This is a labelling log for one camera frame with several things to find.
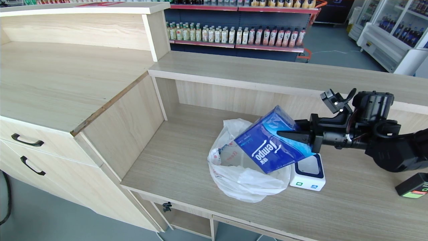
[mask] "tissue box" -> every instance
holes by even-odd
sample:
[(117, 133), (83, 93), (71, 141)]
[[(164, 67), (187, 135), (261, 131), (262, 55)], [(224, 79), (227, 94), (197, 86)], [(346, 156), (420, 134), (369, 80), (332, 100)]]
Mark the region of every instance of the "tissue box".
[(235, 142), (266, 174), (314, 155), (310, 146), (278, 136), (280, 130), (298, 130), (298, 125), (277, 105)]

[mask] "counter top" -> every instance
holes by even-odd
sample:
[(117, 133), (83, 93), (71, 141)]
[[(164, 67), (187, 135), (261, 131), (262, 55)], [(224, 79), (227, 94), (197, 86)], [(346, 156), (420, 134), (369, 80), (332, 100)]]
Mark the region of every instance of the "counter top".
[(169, 2), (97, 2), (16, 6), (0, 9), (0, 17), (70, 13), (152, 14), (170, 8)]
[(179, 104), (123, 178), (127, 189), (302, 240), (426, 241), (428, 199), (394, 186), (416, 172), (390, 173), (362, 150), (323, 146), (326, 185), (288, 187), (258, 203), (227, 197), (211, 178), (207, 155), (223, 120), (257, 116)]
[(428, 79), (363, 69), (171, 51), (155, 63), (155, 77), (319, 98), (328, 89), (390, 92), (391, 109), (428, 114)]
[(70, 132), (153, 64), (150, 51), (10, 42), (1, 46), (1, 115)]

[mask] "white plastic bag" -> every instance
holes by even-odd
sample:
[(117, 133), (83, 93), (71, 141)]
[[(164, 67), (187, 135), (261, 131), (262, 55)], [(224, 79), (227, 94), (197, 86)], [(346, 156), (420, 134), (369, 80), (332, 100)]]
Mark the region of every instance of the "white plastic bag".
[(285, 166), (264, 174), (242, 166), (220, 165), (219, 148), (232, 142), (250, 125), (250, 122), (242, 119), (224, 120), (223, 130), (208, 154), (208, 165), (214, 182), (224, 194), (244, 202), (259, 202), (267, 195), (278, 194), (287, 188), (291, 169)]

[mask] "refrigerated display case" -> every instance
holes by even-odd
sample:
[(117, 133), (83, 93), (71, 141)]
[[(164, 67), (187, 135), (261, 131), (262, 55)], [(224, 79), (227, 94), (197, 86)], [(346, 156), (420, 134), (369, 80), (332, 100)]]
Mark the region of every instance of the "refrigerated display case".
[(388, 72), (413, 75), (428, 56), (428, 1), (383, 0), (357, 45)]
[(360, 37), (364, 25), (370, 22), (375, 14), (376, 8), (379, 5), (380, 0), (366, 0), (362, 6), (361, 12), (358, 15), (357, 21), (352, 26), (348, 36), (353, 40), (357, 41)]

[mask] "cabinet door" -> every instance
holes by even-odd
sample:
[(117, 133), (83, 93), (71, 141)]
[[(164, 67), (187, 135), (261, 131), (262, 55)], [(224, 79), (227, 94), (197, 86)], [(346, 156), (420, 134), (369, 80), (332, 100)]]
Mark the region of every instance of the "cabinet door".
[(26, 156), (19, 156), (3, 141), (0, 143), (0, 169), (11, 177), (18, 179), (28, 185), (37, 187), (45, 192), (56, 195), (60, 198), (82, 205), (80, 201), (75, 199), (71, 194), (63, 190), (54, 182), (49, 180), (45, 175), (37, 174), (43, 172), (40, 169), (40, 163), (29, 159)]
[(23, 121), (0, 117), (0, 138), (37, 151), (75, 160), (91, 166), (95, 163), (76, 143), (70, 133)]
[(121, 187), (113, 183), (101, 168), (77, 163), (44, 152), (35, 151), (8, 143), (20, 155), (38, 163), (38, 167), (46, 172), (45, 177), (77, 198), (85, 206), (98, 214), (111, 217), (152, 231), (154, 221), (144, 210), (126, 196)]

